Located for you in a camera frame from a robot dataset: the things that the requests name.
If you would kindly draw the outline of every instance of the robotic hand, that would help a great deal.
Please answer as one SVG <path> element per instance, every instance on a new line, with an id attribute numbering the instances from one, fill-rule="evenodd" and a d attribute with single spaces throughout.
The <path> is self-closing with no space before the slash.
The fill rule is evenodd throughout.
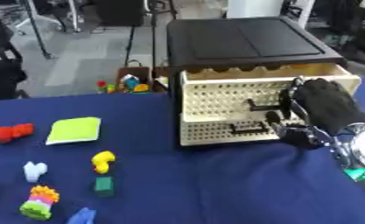
<path id="1" fill-rule="evenodd" d="M 305 121 L 284 126 L 276 112 L 267 113 L 284 142 L 308 149 L 329 146 L 344 168 L 365 167 L 365 113 L 340 84 L 297 78 L 279 102 L 285 119 L 293 112 Z"/>

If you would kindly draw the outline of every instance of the drawer handle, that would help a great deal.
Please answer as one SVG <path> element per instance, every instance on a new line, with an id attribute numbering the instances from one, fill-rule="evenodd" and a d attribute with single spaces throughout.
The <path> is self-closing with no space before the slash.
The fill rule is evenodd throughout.
<path id="1" fill-rule="evenodd" d="M 257 124 L 260 126 L 259 129 L 236 129 L 236 125 L 232 123 L 229 125 L 231 128 L 231 135 L 266 133 L 269 131 L 263 122 L 257 122 Z"/>
<path id="2" fill-rule="evenodd" d="M 250 111 L 267 111 L 280 109 L 279 105 L 257 106 L 252 99 L 248 99 L 248 104 L 250 105 Z"/>

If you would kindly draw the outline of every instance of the table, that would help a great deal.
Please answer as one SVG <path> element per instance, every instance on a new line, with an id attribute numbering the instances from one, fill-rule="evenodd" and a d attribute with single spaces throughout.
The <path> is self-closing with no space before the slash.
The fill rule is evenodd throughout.
<path id="1" fill-rule="evenodd" d="M 357 98 L 365 109 L 365 80 Z M 45 146 L 53 122 L 102 118 L 93 143 Z M 61 200 L 45 223 L 65 223 L 82 207 L 97 224 L 365 224 L 365 192 L 336 167 L 327 149 L 304 153 L 282 143 L 217 146 L 188 152 L 172 143 L 166 94 L 83 95 L 0 101 L 0 125 L 35 123 L 36 134 L 0 145 L 0 223 L 39 223 L 18 211 L 32 185 L 23 165 L 45 162 L 40 183 Z M 116 195 L 93 192 L 91 157 L 114 151 Z"/>

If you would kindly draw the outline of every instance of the green cube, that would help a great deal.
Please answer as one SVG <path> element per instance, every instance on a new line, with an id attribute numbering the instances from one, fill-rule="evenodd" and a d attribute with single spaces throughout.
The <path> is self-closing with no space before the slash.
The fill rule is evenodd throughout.
<path id="1" fill-rule="evenodd" d="M 114 195 L 114 182 L 111 177 L 96 178 L 95 192 L 101 197 Z"/>

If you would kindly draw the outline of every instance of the green sponge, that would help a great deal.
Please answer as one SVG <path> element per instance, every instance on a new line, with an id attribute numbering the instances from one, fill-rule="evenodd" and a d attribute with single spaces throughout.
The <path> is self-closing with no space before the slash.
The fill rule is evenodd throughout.
<path id="1" fill-rule="evenodd" d="M 46 145 L 94 141 L 99 137 L 100 125 L 97 117 L 59 120 L 53 124 Z"/>
<path id="2" fill-rule="evenodd" d="M 96 178 L 95 192 L 101 197 L 114 195 L 114 183 L 111 177 Z"/>

